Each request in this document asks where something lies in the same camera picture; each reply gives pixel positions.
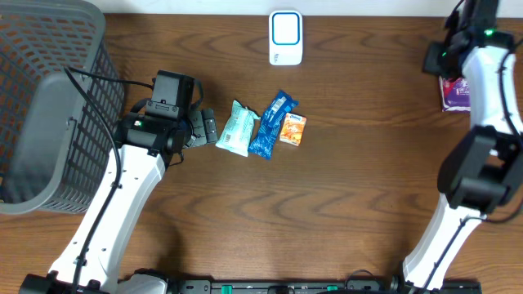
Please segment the mint green wipes packet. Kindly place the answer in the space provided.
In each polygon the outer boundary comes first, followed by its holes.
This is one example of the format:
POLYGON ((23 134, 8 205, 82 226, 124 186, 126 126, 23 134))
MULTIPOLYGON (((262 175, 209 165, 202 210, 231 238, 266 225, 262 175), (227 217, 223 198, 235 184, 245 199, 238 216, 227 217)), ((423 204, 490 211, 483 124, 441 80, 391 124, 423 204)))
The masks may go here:
POLYGON ((237 100, 234 100, 230 117, 216 147, 247 157, 254 124, 259 119, 260 117, 254 111, 243 107, 237 100))

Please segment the purple noodle packet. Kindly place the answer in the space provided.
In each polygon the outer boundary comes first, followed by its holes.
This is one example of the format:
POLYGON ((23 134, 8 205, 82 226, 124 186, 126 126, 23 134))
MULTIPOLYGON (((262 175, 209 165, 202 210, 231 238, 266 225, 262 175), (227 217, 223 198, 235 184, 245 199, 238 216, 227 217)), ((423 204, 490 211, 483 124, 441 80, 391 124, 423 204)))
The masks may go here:
POLYGON ((470 112, 470 92, 464 78, 438 79, 442 112, 470 112))

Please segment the blue snack wrapper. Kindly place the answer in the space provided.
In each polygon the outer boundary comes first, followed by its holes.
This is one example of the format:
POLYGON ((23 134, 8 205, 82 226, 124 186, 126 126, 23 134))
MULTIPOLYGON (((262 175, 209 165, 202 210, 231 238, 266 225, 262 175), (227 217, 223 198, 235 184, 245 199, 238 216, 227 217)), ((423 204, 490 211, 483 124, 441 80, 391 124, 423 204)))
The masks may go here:
POLYGON ((299 102, 289 94, 279 91, 262 115, 257 135, 250 143, 248 152, 270 160, 282 121, 298 105, 299 102))

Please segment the orange tissue packet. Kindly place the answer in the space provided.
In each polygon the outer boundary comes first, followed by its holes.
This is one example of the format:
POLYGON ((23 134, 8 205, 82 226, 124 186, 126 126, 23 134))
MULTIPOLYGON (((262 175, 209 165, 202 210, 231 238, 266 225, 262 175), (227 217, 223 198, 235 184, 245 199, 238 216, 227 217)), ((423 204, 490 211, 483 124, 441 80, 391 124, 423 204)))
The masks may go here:
POLYGON ((279 140, 294 146, 302 142, 302 135, 306 125, 306 117, 288 113, 279 134, 279 140))

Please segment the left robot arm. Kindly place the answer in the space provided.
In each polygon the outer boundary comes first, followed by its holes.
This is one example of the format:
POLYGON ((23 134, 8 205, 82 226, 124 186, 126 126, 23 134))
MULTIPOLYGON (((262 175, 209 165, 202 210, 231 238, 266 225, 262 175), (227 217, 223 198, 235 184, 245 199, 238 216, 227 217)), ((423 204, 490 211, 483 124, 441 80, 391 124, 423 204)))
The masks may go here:
POLYGON ((118 124, 118 149, 67 248, 44 276, 28 274, 22 293, 174 293, 177 286, 153 269, 120 280, 129 239, 148 197, 184 148, 217 141, 211 109, 183 118, 129 113, 118 124))

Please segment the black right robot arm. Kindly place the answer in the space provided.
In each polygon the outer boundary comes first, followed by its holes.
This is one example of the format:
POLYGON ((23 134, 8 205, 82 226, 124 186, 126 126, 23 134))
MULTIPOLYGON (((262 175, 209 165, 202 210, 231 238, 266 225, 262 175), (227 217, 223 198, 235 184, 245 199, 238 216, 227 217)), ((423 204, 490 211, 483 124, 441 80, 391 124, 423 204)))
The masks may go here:
POLYGON ((446 272, 467 238, 508 204, 522 184, 522 119, 516 101, 514 64, 522 44, 498 30, 499 3, 459 2, 445 22, 447 35, 432 42, 422 70, 439 78, 464 79, 470 94, 470 130, 442 163, 436 210, 414 250, 402 262, 393 293, 478 293, 476 283, 447 283, 446 272))

